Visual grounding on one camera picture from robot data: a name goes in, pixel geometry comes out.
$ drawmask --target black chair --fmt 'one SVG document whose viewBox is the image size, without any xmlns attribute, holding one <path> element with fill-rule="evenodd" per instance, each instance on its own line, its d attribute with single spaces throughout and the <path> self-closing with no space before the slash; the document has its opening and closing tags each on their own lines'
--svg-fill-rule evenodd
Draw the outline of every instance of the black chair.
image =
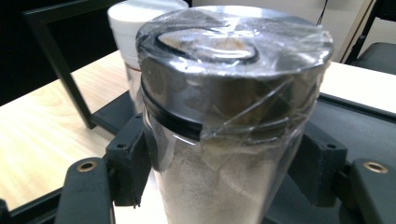
<svg viewBox="0 0 396 224">
<path fill-rule="evenodd" d="M 396 44 L 382 42 L 374 43 L 359 56 L 361 47 L 370 32 L 375 18 L 386 21 L 396 21 L 396 1 L 375 1 L 363 31 L 356 41 L 356 44 L 352 47 L 352 51 L 346 58 L 345 64 L 396 75 Z"/>
<path fill-rule="evenodd" d="M 121 0 L 78 0 L 24 12 L 56 76 L 86 126 L 117 133 L 134 115 L 128 92 L 91 113 L 71 72 L 117 50 L 107 10 Z"/>
</svg>

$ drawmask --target plastic wrap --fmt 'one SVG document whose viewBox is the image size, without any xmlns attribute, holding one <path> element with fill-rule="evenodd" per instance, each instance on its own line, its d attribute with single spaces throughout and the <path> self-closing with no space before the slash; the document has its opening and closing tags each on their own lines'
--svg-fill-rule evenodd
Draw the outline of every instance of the plastic wrap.
<svg viewBox="0 0 396 224">
<path fill-rule="evenodd" d="M 175 223 L 261 221 L 318 97 L 329 34 L 273 10 L 199 7 L 146 23 L 136 48 Z"/>
</svg>

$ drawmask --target table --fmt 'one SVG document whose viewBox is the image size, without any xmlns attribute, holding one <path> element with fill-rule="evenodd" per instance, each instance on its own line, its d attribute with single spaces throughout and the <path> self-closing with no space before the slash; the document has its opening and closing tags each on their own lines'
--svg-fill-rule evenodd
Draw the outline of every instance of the table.
<svg viewBox="0 0 396 224">
<path fill-rule="evenodd" d="M 91 111 L 128 90 L 116 51 L 74 73 Z M 396 113 L 396 76 L 332 63 L 321 91 Z M 67 168 L 102 157 L 114 136 L 85 127 L 59 80 L 0 107 L 0 198 L 14 209 L 63 185 Z M 116 208 L 117 223 L 166 223 L 161 195 L 150 174 L 142 207 Z"/>
</svg>

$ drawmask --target table surface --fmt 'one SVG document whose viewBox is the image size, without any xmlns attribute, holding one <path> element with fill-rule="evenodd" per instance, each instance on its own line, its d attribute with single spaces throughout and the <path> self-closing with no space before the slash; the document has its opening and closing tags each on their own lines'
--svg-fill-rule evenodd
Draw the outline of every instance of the table surface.
<svg viewBox="0 0 396 224">
<path fill-rule="evenodd" d="M 128 90 L 124 63 L 116 51 L 75 73 L 92 112 Z M 340 63 L 326 72 L 322 92 L 396 114 L 396 76 Z M 0 198 L 14 209 L 60 188 L 75 161 L 102 157 L 114 138 L 85 127 L 59 80 L 0 107 Z M 166 223 L 153 174 L 142 207 L 117 207 L 117 223 Z"/>
</svg>

